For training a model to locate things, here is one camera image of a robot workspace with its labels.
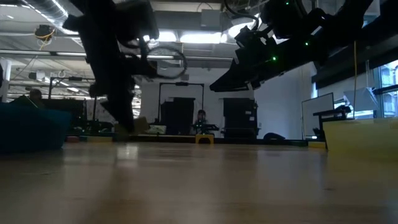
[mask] ceiling light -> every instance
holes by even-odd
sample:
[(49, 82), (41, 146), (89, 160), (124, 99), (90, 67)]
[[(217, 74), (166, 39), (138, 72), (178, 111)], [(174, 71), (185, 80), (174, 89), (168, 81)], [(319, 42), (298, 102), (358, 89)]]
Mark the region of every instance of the ceiling light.
[(180, 41), (183, 43), (192, 44), (219, 44), (221, 40), (221, 33), (191, 33), (182, 35)]
[(176, 42), (177, 37), (174, 32), (171, 31), (161, 31), (159, 33), (159, 41), (160, 42)]
[[(149, 38), (148, 35), (144, 36), (144, 41), (148, 42), (151, 39)], [(175, 36), (174, 32), (172, 31), (160, 31), (159, 32), (159, 38), (155, 41), (160, 41), (160, 42), (176, 42), (177, 37)]]
[[(22, 96), (22, 93), (8, 93), (8, 96)], [(91, 100), (92, 98), (90, 96), (75, 96), (75, 95), (51, 95), (51, 98), (65, 98), (65, 97), (70, 97), (70, 98), (75, 98), (75, 99), (86, 99), (86, 100)]]
[(35, 51), (35, 50), (0, 50), (0, 54), (51, 55), (50, 52)]
[(59, 8), (59, 10), (62, 11), (64, 15), (68, 15), (68, 12), (56, 0), (51, 0), (51, 1), (57, 6), (57, 8)]
[(17, 5), (13, 5), (13, 4), (0, 4), (0, 6), (2, 6), (2, 7), (18, 7)]
[(75, 32), (75, 31), (72, 31), (72, 30), (68, 30), (68, 29), (65, 29), (65, 28), (58, 28), (59, 30), (61, 30), (64, 34), (67, 34), (67, 35), (79, 35), (79, 32)]
[(245, 27), (245, 26), (249, 27), (250, 24), (252, 24), (252, 22), (247, 22), (247, 23), (244, 23), (244, 24), (239, 24), (239, 25), (232, 26), (231, 28), (229, 28), (228, 34), (231, 37), (236, 37), (241, 32), (241, 29), (243, 27)]
[[(253, 20), (252, 22), (245, 22), (245, 23), (242, 23), (242, 24), (238, 24), (238, 25), (232, 26), (231, 28), (229, 28), (228, 34), (231, 37), (236, 37), (241, 32), (241, 29), (243, 27), (247, 26), (249, 29), (252, 29), (253, 26), (254, 26), (254, 23), (255, 23), (255, 20)], [(262, 23), (261, 18), (259, 18), (259, 27), (260, 27), (261, 23)]]
[(171, 55), (148, 55), (148, 59), (163, 59), (163, 60), (173, 60), (174, 56)]
[(90, 94), (90, 93), (87, 92), (86, 90), (80, 90), (80, 91), (82, 91), (83, 93), (86, 93), (86, 94)]
[(57, 52), (59, 56), (77, 56), (77, 57), (86, 57), (86, 53), (77, 53), (77, 52)]
[(78, 89), (76, 89), (76, 88), (68, 88), (68, 90), (70, 90), (70, 91), (74, 91), (74, 92), (79, 92), (79, 90)]

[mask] person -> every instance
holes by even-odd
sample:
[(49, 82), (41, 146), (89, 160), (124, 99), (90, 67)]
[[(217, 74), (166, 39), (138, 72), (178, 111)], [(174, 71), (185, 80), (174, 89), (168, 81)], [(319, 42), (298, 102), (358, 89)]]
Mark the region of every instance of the person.
[(202, 124), (207, 124), (206, 120), (206, 111), (204, 110), (199, 110), (198, 111), (198, 117), (195, 123), (193, 124), (193, 127), (191, 128), (191, 134), (207, 134), (202, 132), (202, 130), (199, 128)]
[(42, 92), (38, 89), (31, 89), (29, 92), (29, 99), (32, 101), (40, 101), (42, 99)]
[(38, 89), (31, 89), (29, 92), (29, 99), (39, 108), (44, 108), (42, 103), (42, 92)]

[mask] whiteboard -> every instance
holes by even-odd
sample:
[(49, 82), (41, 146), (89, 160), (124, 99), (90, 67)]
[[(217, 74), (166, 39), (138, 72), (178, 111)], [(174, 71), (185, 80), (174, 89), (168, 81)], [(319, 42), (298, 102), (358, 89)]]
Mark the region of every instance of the whiteboard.
[(334, 109), (335, 101), (332, 93), (303, 101), (302, 113), (304, 138), (307, 136), (314, 136), (315, 133), (313, 132), (313, 129), (319, 128), (319, 118), (318, 116), (314, 116), (314, 113)]

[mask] cable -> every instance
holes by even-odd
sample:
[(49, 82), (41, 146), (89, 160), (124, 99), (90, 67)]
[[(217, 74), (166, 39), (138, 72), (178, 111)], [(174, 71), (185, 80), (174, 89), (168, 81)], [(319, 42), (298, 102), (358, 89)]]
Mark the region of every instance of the cable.
[[(49, 37), (46, 37), (46, 38), (45, 38), (45, 41), (43, 41), (43, 40), (37, 40), (37, 41), (38, 41), (37, 43), (39, 43), (39, 41), (42, 42), (42, 45), (40, 46), (40, 49), (39, 49), (39, 50), (42, 50), (45, 46), (48, 46), (48, 45), (51, 44), (51, 40), (50, 40), (49, 42), (47, 42), (47, 39), (48, 39), (48, 38), (49, 38)], [(33, 61), (32, 65), (30, 66), (30, 69), (31, 69), (31, 70), (33, 69), (33, 66), (35, 65), (36, 61), (37, 61), (37, 55), (36, 55), (35, 60)]]
[(181, 59), (182, 59), (183, 70), (182, 70), (178, 75), (173, 76), (173, 77), (166, 77), (166, 76), (159, 75), (159, 74), (158, 74), (158, 77), (161, 77), (161, 78), (164, 78), (164, 79), (173, 80), (173, 79), (180, 78), (181, 76), (183, 76), (183, 75), (185, 74), (185, 72), (187, 71), (187, 69), (188, 69), (188, 62), (187, 62), (187, 58), (185, 57), (185, 55), (184, 55), (183, 53), (181, 53), (179, 50), (174, 49), (174, 48), (172, 48), (172, 47), (167, 47), (167, 46), (154, 47), (153, 49), (150, 49), (150, 50), (147, 52), (146, 55), (149, 55), (149, 53), (151, 53), (151, 52), (153, 52), (153, 51), (155, 51), (155, 50), (159, 50), (159, 49), (170, 50), (170, 51), (172, 51), (172, 52), (177, 53), (177, 54), (181, 57)]
[[(44, 43), (42, 44), (42, 46), (40, 47), (39, 50), (42, 50), (43, 47), (44, 47)], [(22, 72), (24, 72), (25, 69), (30, 65), (30, 63), (32, 63), (32, 61), (35, 59), (37, 59), (37, 55), (33, 56), (32, 59), (25, 65), (25, 67), (14, 78), (10, 79), (10, 81), (15, 80), (20, 74), (22, 74)]]
[(256, 23), (255, 23), (254, 27), (253, 27), (251, 30), (258, 30), (259, 24), (260, 24), (259, 18), (257, 18), (256, 16), (249, 15), (249, 14), (243, 14), (243, 13), (235, 12), (234, 10), (232, 10), (232, 9), (230, 8), (230, 6), (229, 6), (228, 3), (227, 3), (227, 0), (224, 0), (224, 5), (225, 5), (225, 8), (227, 8), (227, 10), (228, 10), (230, 13), (234, 14), (235, 16), (238, 16), (238, 17), (246, 17), (246, 18), (255, 20)]
[(356, 78), (358, 76), (358, 61), (356, 58), (356, 41), (354, 41), (354, 69), (355, 69), (355, 78), (354, 78), (354, 105), (353, 105), (353, 118), (355, 119), (355, 104), (356, 104)]
[(35, 59), (37, 57), (37, 55), (33, 56), (32, 59), (25, 65), (25, 67), (12, 79), (10, 79), (10, 81), (14, 81), (22, 72), (24, 72), (24, 70), (29, 66), (29, 64), (33, 61), (33, 59)]
[(38, 39), (44, 39), (44, 38), (46, 38), (46, 41), (47, 41), (47, 39), (48, 39), (49, 37), (51, 37), (51, 36), (54, 34), (54, 32), (55, 32), (55, 28), (52, 29), (52, 32), (51, 32), (50, 34), (47, 34), (47, 35), (44, 35), (44, 36), (37, 36), (37, 35), (35, 34), (35, 36), (36, 36), (36, 38), (38, 38)]
[(121, 43), (121, 45), (123, 45), (123, 46), (125, 46), (125, 47), (127, 47), (129, 49), (140, 48), (140, 50), (141, 50), (141, 60), (146, 60), (147, 61), (148, 55), (151, 52), (153, 52), (155, 50), (159, 50), (159, 49), (165, 49), (165, 50), (169, 50), (169, 51), (175, 52), (181, 57), (181, 60), (182, 60), (182, 63), (183, 63), (183, 70), (178, 75), (173, 76), (173, 77), (166, 77), (166, 76), (157, 74), (157, 77), (173, 80), (173, 79), (176, 79), (176, 78), (180, 78), (187, 71), (187, 69), (188, 69), (187, 58), (185, 57), (185, 55), (183, 53), (181, 53), (181, 51), (179, 51), (179, 50), (177, 50), (177, 49), (175, 49), (173, 47), (168, 47), (168, 46), (159, 46), (159, 47), (154, 47), (153, 49), (149, 49), (148, 45), (147, 45), (148, 42), (145, 42), (142, 38), (140, 38), (139, 44), (140, 44), (140, 46), (131, 45), (131, 44), (127, 44), (127, 43)]
[(198, 5), (198, 7), (197, 7), (197, 12), (199, 11), (199, 7), (200, 7), (202, 4), (206, 4), (206, 5), (208, 5), (208, 6), (210, 7), (211, 10), (214, 10), (213, 7), (212, 7), (210, 4), (208, 4), (207, 2), (201, 2), (201, 3)]
[(48, 45), (50, 45), (52, 43), (52, 39), (51, 40), (49, 40), (49, 41), (43, 41), (43, 40), (37, 40), (37, 45), (39, 46), (39, 47), (46, 47), (46, 46), (48, 46)]

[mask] metal frame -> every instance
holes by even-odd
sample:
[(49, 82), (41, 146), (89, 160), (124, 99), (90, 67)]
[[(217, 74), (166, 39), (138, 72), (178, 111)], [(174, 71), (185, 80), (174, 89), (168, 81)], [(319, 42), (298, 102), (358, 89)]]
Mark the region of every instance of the metal frame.
[[(65, 79), (68, 79), (68, 78), (67, 78), (67, 77), (64, 77), (64, 78), (50, 77), (49, 100), (51, 100), (52, 89), (55, 88), (55, 87), (57, 87), (57, 85), (58, 85), (60, 82), (62, 82), (62, 80), (65, 80)], [(57, 82), (57, 84), (55, 84), (55, 86), (52, 85), (52, 82), (53, 82), (54, 80), (59, 80), (59, 82)], [(82, 80), (86, 80), (86, 81), (94, 80), (94, 81), (95, 81), (95, 78), (82, 78)], [(70, 85), (70, 86), (65, 86), (65, 88), (76, 88), (76, 87)], [(95, 120), (95, 111), (96, 111), (96, 107), (97, 107), (97, 96), (94, 97), (93, 121)]]
[(190, 85), (199, 85), (202, 87), (201, 92), (201, 109), (204, 109), (205, 105), (205, 84), (199, 83), (184, 83), (184, 85), (178, 85), (178, 83), (159, 83), (159, 99), (157, 101), (157, 120), (160, 122), (160, 97), (162, 96), (162, 85), (176, 85), (176, 86), (190, 86)]
[[(38, 58), (47, 57), (57, 57), (66, 60), (67, 58), (80, 58), (84, 60), (87, 55), (82, 52), (56, 52), (56, 51), (39, 51), (39, 50), (8, 50), (0, 49), (1, 55), (12, 55), (14, 57), (24, 57), (26, 56), (38, 56)], [(187, 60), (198, 60), (198, 61), (218, 61), (218, 62), (231, 62), (233, 58), (231, 57), (205, 57), (205, 56), (185, 56)], [(179, 55), (148, 55), (148, 60), (181, 60)]]
[(374, 86), (376, 87), (376, 89), (373, 90), (373, 93), (379, 102), (379, 108), (380, 108), (379, 110), (376, 111), (376, 118), (384, 118), (383, 94), (390, 93), (393, 91), (398, 91), (398, 85), (381, 87), (382, 80), (381, 80), (380, 67), (374, 69), (373, 75), (374, 75)]
[(304, 101), (301, 102), (301, 125), (302, 125), (302, 137), (303, 137), (303, 140), (307, 139), (307, 136), (305, 135), (305, 130), (304, 130), (304, 108), (303, 108), (303, 103), (308, 102), (308, 101), (312, 101), (312, 100), (315, 100), (315, 99), (317, 99), (319, 97), (323, 97), (323, 96), (327, 96), (327, 95), (331, 95), (331, 99), (332, 99), (331, 107), (334, 109), (335, 108), (335, 94), (334, 93), (327, 93), (327, 94), (324, 94), (322, 96), (318, 96), (318, 97), (311, 98), (311, 99), (308, 99), (308, 100), (304, 100)]
[[(50, 77), (50, 85), (49, 85), (49, 99), (51, 100), (51, 93), (52, 93), (52, 89), (53, 88), (55, 88), (55, 87), (58, 87), (57, 85), (58, 85), (58, 83), (60, 83), (60, 82), (62, 82), (63, 80), (66, 80), (66, 79), (68, 79), (68, 78), (59, 78), (59, 77)], [(57, 84), (55, 84), (55, 86), (53, 86), (52, 85), (52, 82), (54, 81), (54, 80), (59, 80), (59, 82), (57, 83)], [(82, 78), (82, 80), (86, 80), (86, 81), (88, 81), (88, 80), (94, 80), (95, 81), (95, 78)], [(75, 87), (75, 86), (65, 86), (65, 88), (79, 88), (79, 86), (77, 86), (77, 87)]]

